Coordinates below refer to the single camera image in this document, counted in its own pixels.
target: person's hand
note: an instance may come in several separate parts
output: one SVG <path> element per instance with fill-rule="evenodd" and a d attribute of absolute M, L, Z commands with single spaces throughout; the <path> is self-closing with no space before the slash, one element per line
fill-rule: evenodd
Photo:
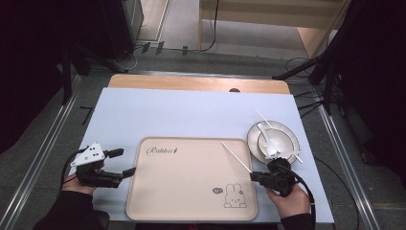
<path fill-rule="evenodd" d="M 62 185 L 61 191 L 72 191 L 72 192 L 92 195 L 93 192 L 95 192 L 95 190 L 97 188 L 97 187 L 89 187 L 89 186 L 81 185 L 79 183 L 79 180 L 76 177 L 75 173 L 66 177 L 65 181 L 67 181 L 67 182 Z"/>
<path fill-rule="evenodd" d="M 298 184 L 293 185 L 292 192 L 287 197 L 277 195 L 271 189 L 266 189 L 266 193 L 277 206 L 281 219 L 310 211 L 307 193 Z"/>

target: person's arm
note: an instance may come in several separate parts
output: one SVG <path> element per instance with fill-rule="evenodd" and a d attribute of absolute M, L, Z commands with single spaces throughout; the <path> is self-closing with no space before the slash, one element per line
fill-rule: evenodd
<path fill-rule="evenodd" d="M 281 222 L 286 230 L 312 230 L 310 203 L 307 193 L 295 184 L 287 197 L 266 189 L 269 198 L 277 206 Z"/>
<path fill-rule="evenodd" d="M 82 186 L 74 174 L 68 176 L 49 213 L 34 230 L 86 229 L 102 230 L 102 224 L 93 210 L 93 192 L 96 187 Z"/>

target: beige tray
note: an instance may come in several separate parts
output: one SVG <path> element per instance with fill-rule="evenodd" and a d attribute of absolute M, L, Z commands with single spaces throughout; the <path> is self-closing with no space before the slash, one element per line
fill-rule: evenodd
<path fill-rule="evenodd" d="M 223 142 L 251 169 L 241 139 L 147 137 L 138 147 L 126 212 L 134 220 L 249 220 L 254 183 Z"/>

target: black mechanical device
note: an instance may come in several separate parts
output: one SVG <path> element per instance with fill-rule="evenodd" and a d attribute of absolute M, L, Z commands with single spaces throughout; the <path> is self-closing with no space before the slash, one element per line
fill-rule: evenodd
<path fill-rule="evenodd" d="M 292 186 L 297 183 L 290 172 L 290 163 L 284 158 L 276 158 L 266 166 L 269 172 L 251 172 L 251 180 L 279 192 L 280 196 L 287 197 L 292 192 Z"/>
<path fill-rule="evenodd" d="M 90 187 L 118 188 L 123 179 L 135 173 L 135 168 L 123 171 L 122 173 L 105 172 L 102 170 L 104 159 L 121 156 L 123 149 L 102 150 L 99 143 L 95 143 L 86 149 L 81 149 L 70 157 L 68 162 L 81 153 L 72 163 L 71 167 L 76 167 L 76 176 L 80 184 Z"/>

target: plate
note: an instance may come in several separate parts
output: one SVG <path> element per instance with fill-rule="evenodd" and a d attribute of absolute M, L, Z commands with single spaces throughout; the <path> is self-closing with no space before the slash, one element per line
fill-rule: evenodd
<path fill-rule="evenodd" d="M 272 144 L 276 146 L 280 152 L 300 150 L 299 141 L 296 138 L 296 135 L 287 126 L 275 121 L 268 121 L 271 126 L 269 126 L 265 121 L 260 123 L 266 130 Z M 257 127 L 257 124 L 258 123 L 254 124 L 248 131 L 248 149 L 260 162 L 268 164 L 272 160 L 265 159 L 264 153 L 267 152 L 265 139 Z M 287 159 L 290 164 L 293 164 L 293 162 L 296 161 L 296 156 L 294 155 L 285 156 L 283 158 Z"/>

